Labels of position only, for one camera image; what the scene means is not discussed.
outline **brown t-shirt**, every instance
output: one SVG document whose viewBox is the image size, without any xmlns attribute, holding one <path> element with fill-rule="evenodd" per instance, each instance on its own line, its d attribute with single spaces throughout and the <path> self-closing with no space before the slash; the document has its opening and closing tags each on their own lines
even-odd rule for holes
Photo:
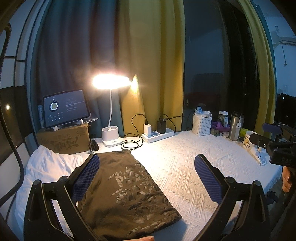
<svg viewBox="0 0 296 241">
<path fill-rule="evenodd" d="M 78 209 L 99 237 L 140 238 L 182 218 L 129 150 L 97 155 L 100 168 Z"/>
</svg>

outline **white woven basket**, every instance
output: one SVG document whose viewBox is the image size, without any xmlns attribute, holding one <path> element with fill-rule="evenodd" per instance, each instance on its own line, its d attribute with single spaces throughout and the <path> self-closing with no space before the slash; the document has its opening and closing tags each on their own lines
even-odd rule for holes
<svg viewBox="0 0 296 241">
<path fill-rule="evenodd" d="M 196 115 L 193 115 L 193 126 L 192 132 L 197 136 L 209 135 L 211 131 L 212 118 L 198 118 Z"/>
</svg>

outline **desk lamp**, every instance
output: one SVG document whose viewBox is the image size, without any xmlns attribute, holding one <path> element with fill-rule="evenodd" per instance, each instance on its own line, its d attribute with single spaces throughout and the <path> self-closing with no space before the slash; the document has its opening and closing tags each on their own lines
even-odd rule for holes
<svg viewBox="0 0 296 241">
<path fill-rule="evenodd" d="M 97 89 L 110 90 L 110 119 L 108 127 L 102 128 L 102 142 L 107 147 L 120 145 L 123 140 L 118 135 L 118 127 L 110 126 L 112 116 L 112 90 L 121 87 L 130 86 L 131 82 L 128 77 L 115 74 L 99 74 L 93 78 L 93 85 Z"/>
</svg>

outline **white fabric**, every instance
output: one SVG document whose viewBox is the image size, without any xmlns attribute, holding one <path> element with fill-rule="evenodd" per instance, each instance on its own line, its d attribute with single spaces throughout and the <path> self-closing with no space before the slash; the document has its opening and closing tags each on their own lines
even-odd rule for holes
<svg viewBox="0 0 296 241">
<path fill-rule="evenodd" d="M 96 141 L 100 153 L 121 150 L 120 146 L 105 147 L 101 139 L 96 139 Z M 265 193 L 276 183 L 281 176 L 281 166 L 270 163 L 264 167 L 260 166 L 256 159 L 240 145 L 241 143 L 230 141 L 224 137 L 213 135 L 199 137 L 192 132 L 183 131 L 164 140 L 149 144 L 143 143 L 142 147 L 132 151 L 132 155 L 145 166 L 170 203 L 183 216 L 177 223 L 154 233 L 155 240 L 192 241 L 217 207 L 217 204 L 211 201 L 194 169 L 194 158 L 198 154 L 204 154 L 214 167 L 220 169 L 224 176 L 232 176 L 237 182 L 251 184 L 254 180 L 259 180 Z M 77 162 L 71 162 L 69 155 L 54 154 L 44 148 L 39 150 L 39 147 L 39 151 L 36 150 L 37 153 L 34 152 L 31 156 L 27 167 L 29 177 L 25 177 L 24 184 L 17 193 L 15 214 L 21 229 L 33 181 L 35 179 L 41 179 L 43 182 L 56 181 L 63 175 L 70 175 L 76 165 L 82 164 L 81 156 L 75 155 Z M 89 155 L 87 153 L 78 154 L 83 156 L 83 160 Z M 69 173 L 66 173 L 63 162 L 67 162 L 65 166 L 68 167 Z M 70 162 L 74 165 L 72 168 L 68 166 Z M 54 173 L 54 177 L 43 171 Z M 239 204 L 232 217 L 238 214 L 238 210 Z M 62 222 L 61 224 L 63 229 L 71 234 L 66 224 Z"/>
<path fill-rule="evenodd" d="M 85 159 L 80 155 L 56 154 L 42 145 L 34 151 L 27 164 L 24 182 L 17 191 L 16 197 L 15 217 L 21 230 L 23 230 L 26 205 L 33 182 L 40 179 L 43 183 L 50 183 L 56 182 L 61 176 L 70 176 Z M 64 232 L 72 235 L 56 200 L 53 200 L 53 205 Z"/>
</svg>

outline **clear jar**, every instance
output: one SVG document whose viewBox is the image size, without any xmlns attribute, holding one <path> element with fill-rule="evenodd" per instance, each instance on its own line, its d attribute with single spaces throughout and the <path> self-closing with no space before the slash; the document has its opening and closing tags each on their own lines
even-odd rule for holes
<svg viewBox="0 0 296 241">
<path fill-rule="evenodd" d="M 228 112 L 220 110 L 219 115 L 218 115 L 218 121 L 220 121 L 221 124 L 224 127 L 227 127 L 227 125 L 228 125 Z"/>
</svg>

